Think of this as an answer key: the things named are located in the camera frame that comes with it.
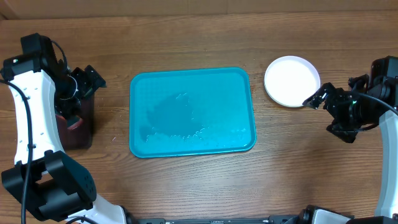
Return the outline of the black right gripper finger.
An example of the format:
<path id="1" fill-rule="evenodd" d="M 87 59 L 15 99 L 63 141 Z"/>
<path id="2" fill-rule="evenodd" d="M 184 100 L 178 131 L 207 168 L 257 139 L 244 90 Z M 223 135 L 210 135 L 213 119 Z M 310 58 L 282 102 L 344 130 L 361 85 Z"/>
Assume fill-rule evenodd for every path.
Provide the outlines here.
<path id="1" fill-rule="evenodd" d="M 327 96 L 334 93 L 335 90 L 336 88 L 331 83 L 325 83 L 312 96 L 304 100 L 302 105 L 317 110 Z"/>
<path id="2" fill-rule="evenodd" d="M 369 84 L 369 75 L 364 74 L 360 77 L 349 78 L 348 85 L 351 90 L 367 90 Z"/>

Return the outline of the white plate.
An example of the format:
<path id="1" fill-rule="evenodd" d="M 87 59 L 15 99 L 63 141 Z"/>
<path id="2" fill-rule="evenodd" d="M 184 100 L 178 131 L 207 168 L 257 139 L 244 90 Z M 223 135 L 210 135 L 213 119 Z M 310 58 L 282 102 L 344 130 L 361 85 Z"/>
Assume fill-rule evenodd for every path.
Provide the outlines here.
<path id="1" fill-rule="evenodd" d="M 317 69 L 298 56 L 275 59 L 264 74 L 264 88 L 276 103 L 289 108 L 299 108 L 321 85 Z"/>

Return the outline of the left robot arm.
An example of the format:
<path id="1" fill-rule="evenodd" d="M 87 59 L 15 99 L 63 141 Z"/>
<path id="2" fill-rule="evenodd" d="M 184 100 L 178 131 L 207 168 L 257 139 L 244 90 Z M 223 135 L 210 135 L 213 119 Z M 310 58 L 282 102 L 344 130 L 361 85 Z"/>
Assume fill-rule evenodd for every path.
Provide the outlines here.
<path id="1" fill-rule="evenodd" d="M 81 105 L 105 86 L 96 70 L 70 70 L 62 61 L 14 57 L 4 61 L 3 82 L 14 99 L 17 151 L 14 167 L 1 174 L 4 188 L 21 203 L 21 215 L 68 223 L 134 223 L 134 217 L 96 191 L 90 172 L 69 157 L 57 121 L 91 125 Z"/>

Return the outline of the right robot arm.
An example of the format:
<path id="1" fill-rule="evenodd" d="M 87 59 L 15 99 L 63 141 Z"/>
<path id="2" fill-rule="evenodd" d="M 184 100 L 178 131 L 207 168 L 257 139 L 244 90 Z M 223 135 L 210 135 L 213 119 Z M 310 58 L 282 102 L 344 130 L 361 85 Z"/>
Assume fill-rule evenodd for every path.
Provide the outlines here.
<path id="1" fill-rule="evenodd" d="M 397 223 L 397 78 L 363 75 L 350 79 L 349 85 L 351 89 L 344 91 L 326 83 L 303 105 L 322 105 L 333 117 L 327 131 L 347 143 L 361 131 L 381 129 L 382 183 L 374 215 L 354 218 L 309 205 L 286 223 Z"/>

